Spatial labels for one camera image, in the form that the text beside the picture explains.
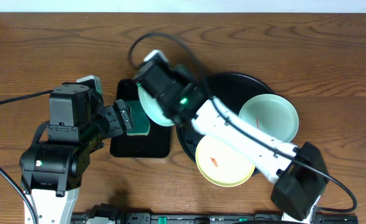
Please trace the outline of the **green scrubbing sponge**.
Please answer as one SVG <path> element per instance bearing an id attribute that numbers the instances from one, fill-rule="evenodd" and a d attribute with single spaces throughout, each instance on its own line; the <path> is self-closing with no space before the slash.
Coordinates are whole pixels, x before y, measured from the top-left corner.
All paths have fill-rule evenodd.
<path id="1" fill-rule="evenodd" d="M 150 132 L 150 122 L 143 110 L 139 100 L 127 101 L 131 108 L 131 118 L 133 121 L 133 128 L 126 134 L 128 136 L 147 136 Z"/>

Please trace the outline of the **mint green plate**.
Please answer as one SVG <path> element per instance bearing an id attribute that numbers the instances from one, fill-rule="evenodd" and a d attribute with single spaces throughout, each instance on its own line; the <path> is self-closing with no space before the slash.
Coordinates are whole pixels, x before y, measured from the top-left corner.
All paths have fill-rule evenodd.
<path id="1" fill-rule="evenodd" d="M 153 98 L 141 85 L 138 86 L 139 102 L 147 116 L 160 126 L 174 126 L 174 122 L 164 116 L 164 112 L 155 98 Z"/>
<path id="2" fill-rule="evenodd" d="M 249 99 L 241 108 L 239 117 L 283 142 L 291 142 L 299 129 L 295 107 L 279 95 L 262 94 Z"/>

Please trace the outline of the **yellow plate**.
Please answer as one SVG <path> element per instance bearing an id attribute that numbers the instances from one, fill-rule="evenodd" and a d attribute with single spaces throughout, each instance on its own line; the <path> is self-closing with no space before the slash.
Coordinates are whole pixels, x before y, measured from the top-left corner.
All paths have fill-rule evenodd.
<path id="1" fill-rule="evenodd" d="M 211 183 L 221 187 L 236 187 L 245 183 L 254 173 L 255 165 L 212 136 L 204 136 L 195 151 L 200 173 Z"/>

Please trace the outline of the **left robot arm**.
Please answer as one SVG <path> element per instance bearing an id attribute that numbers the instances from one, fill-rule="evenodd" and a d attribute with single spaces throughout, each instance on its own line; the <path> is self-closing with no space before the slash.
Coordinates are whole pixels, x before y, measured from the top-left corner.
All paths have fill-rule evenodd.
<path id="1" fill-rule="evenodd" d="M 70 223 L 91 153 L 103 148 L 105 139 L 132 129 L 131 106 L 116 100 L 83 128 L 44 126 L 60 130 L 61 135 L 49 136 L 47 141 L 35 135 L 21 156 L 22 187 L 28 200 L 25 222 Z"/>

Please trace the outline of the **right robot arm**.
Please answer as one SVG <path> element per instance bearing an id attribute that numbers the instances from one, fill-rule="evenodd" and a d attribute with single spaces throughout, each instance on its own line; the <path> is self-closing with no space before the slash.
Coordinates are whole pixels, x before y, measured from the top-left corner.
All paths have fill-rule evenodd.
<path id="1" fill-rule="evenodd" d="M 320 150 L 307 142 L 297 147 L 267 135 L 240 119 L 183 69 L 152 60 L 139 66 L 134 80 L 156 100 L 165 117 L 178 126 L 191 123 L 248 158 L 271 182 L 272 202 L 295 220 L 313 215 L 328 183 Z"/>

